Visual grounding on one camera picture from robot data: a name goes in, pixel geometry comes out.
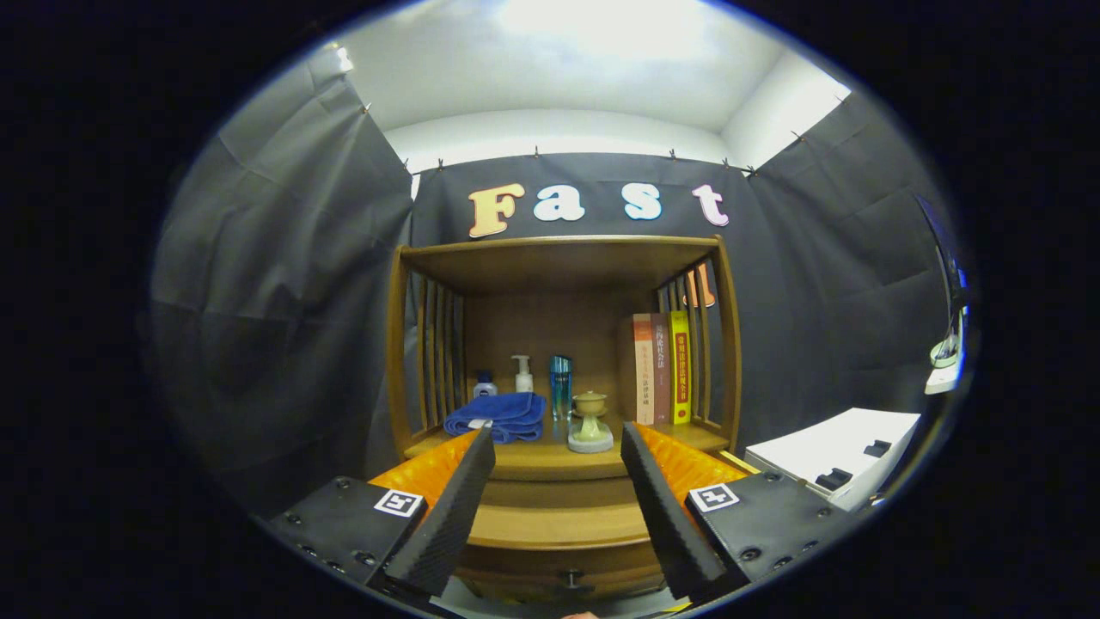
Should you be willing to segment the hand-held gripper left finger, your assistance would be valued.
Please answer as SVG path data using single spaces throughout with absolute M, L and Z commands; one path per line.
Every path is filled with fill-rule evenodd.
M 315 567 L 402 600 L 443 595 L 495 465 L 480 428 L 378 475 L 338 475 L 268 518 L 267 531 Z

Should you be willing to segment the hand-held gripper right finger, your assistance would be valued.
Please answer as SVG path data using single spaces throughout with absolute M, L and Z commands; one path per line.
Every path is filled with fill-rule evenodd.
M 750 473 L 632 422 L 620 457 L 668 588 L 711 603 L 836 544 L 859 518 L 778 469 Z

